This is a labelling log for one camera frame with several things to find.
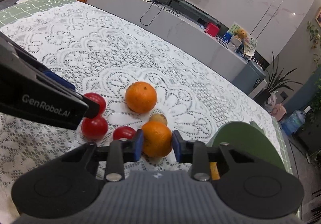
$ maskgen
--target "red box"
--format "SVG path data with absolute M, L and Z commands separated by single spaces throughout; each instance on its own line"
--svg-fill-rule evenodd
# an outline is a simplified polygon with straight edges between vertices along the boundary
M 218 26 L 214 25 L 213 23 L 209 22 L 206 29 L 205 33 L 211 35 L 211 36 L 216 36 L 217 33 L 219 33 L 219 28 Z

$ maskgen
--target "green chair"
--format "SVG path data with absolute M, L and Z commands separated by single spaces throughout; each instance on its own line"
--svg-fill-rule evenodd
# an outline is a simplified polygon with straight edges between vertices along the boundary
M 263 129 L 254 122 L 251 122 L 251 125 L 240 121 L 224 124 L 209 140 L 207 146 L 217 147 L 221 142 L 228 142 L 240 151 L 245 151 L 285 170 L 280 155 L 264 135 Z

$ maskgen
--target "green checkered tablecloth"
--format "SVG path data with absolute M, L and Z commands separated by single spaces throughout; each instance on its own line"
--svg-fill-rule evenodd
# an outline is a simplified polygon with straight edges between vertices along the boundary
M 26 18 L 32 14 L 49 10 L 53 7 L 60 7 L 76 0 L 31 0 L 16 4 L 4 10 L 0 10 L 0 27 L 13 23 L 20 18 Z
M 288 158 L 288 150 L 286 149 L 285 142 L 284 142 L 283 135 L 282 135 L 281 129 L 279 127 L 279 124 L 274 117 L 272 117 L 272 122 L 273 122 L 273 126 L 274 126 L 274 129 L 276 132 L 276 137 L 277 137 L 279 144 L 280 144 L 281 157 L 283 160 L 285 170 L 288 173 L 293 174 L 291 164 L 290 164 L 290 159 Z

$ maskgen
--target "picture frame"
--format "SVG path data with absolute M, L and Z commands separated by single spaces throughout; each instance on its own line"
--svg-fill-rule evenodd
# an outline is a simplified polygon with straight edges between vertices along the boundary
M 321 27 L 321 7 L 318 11 L 318 14 L 316 16 L 316 22 L 318 23 L 318 25 Z

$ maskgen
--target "water bottle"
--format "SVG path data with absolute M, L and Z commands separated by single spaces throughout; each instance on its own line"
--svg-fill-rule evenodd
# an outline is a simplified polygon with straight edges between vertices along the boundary
M 288 118 L 281 121 L 283 131 L 287 135 L 295 133 L 303 124 L 306 113 L 311 109 L 310 106 L 304 109 L 304 111 L 294 111 Z

